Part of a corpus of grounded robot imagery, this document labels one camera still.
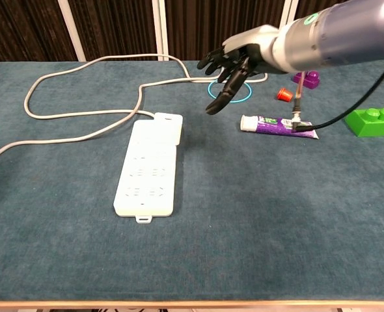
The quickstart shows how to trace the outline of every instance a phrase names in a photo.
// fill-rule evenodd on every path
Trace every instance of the dark curtain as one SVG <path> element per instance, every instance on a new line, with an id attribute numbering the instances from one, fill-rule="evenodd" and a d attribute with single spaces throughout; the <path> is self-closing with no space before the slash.
<path id="1" fill-rule="evenodd" d="M 347 0 L 299 0 L 295 19 L 303 18 L 315 12 L 321 11 L 325 8 L 329 8 L 337 3 L 342 3 L 346 1 Z"/>
<path id="2" fill-rule="evenodd" d="M 69 0 L 69 5 L 87 60 L 157 53 L 151 0 Z"/>
<path id="3" fill-rule="evenodd" d="M 166 0 L 169 53 L 198 60 L 233 34 L 278 27 L 284 0 Z"/>
<path id="4" fill-rule="evenodd" d="M 0 0 L 0 61 L 77 60 L 57 0 Z"/>

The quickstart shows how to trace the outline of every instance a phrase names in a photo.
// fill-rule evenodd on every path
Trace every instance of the orange cup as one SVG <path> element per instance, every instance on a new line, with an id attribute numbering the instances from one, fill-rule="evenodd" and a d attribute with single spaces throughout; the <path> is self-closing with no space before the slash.
<path id="1" fill-rule="evenodd" d="M 281 88 L 279 90 L 279 93 L 277 94 L 277 99 L 280 99 L 282 101 L 290 102 L 293 98 L 294 94 L 291 93 L 291 91 Z"/>

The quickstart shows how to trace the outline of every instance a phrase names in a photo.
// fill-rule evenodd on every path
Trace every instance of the toothpaste cap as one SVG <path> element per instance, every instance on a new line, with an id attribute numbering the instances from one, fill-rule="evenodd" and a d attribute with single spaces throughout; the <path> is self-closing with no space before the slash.
<path id="1" fill-rule="evenodd" d="M 258 125 L 257 116 L 241 116 L 240 129 L 242 131 L 256 132 Z"/>

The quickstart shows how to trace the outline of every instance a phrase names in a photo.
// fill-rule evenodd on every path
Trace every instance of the black cable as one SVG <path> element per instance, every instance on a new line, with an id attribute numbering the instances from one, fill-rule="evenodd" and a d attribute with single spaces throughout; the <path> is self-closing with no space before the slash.
<path id="1" fill-rule="evenodd" d="M 329 125 L 332 125 L 333 123 L 343 119 L 345 116 L 347 116 L 349 113 L 354 111 L 358 106 L 363 104 L 363 102 L 372 95 L 372 93 L 377 89 L 377 87 L 383 82 L 384 80 L 384 72 L 381 74 L 380 78 L 372 85 L 372 87 L 366 92 L 365 95 L 362 96 L 361 99 L 359 99 L 356 104 L 351 106 L 348 110 L 343 112 L 342 114 L 338 115 L 337 117 L 329 120 L 328 122 L 321 123 L 320 125 L 298 125 L 296 127 L 296 132 L 305 132 L 305 131 L 312 131 L 317 130 L 321 128 L 325 128 Z"/>

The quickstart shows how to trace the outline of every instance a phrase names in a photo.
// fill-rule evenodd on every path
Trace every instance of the table edge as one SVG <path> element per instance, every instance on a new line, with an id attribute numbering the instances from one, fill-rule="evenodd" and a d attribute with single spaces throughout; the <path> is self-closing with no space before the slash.
<path id="1" fill-rule="evenodd" d="M 0 308 L 15 309 L 95 309 L 116 307 L 148 308 L 244 308 L 244 307 L 384 307 L 384 301 L 369 300 L 226 300 L 226 301 L 0 301 Z"/>

